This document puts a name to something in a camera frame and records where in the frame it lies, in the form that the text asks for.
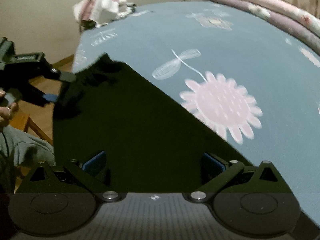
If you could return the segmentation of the person's left hand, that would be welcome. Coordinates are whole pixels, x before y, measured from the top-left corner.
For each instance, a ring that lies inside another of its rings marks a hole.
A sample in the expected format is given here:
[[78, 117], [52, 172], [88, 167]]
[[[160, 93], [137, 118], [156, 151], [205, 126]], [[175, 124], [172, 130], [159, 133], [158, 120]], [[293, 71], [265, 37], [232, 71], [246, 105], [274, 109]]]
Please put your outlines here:
[[1, 132], [5, 127], [10, 123], [10, 120], [13, 118], [14, 114], [18, 112], [19, 106], [18, 103], [14, 102], [9, 107], [0, 108], [0, 130]]

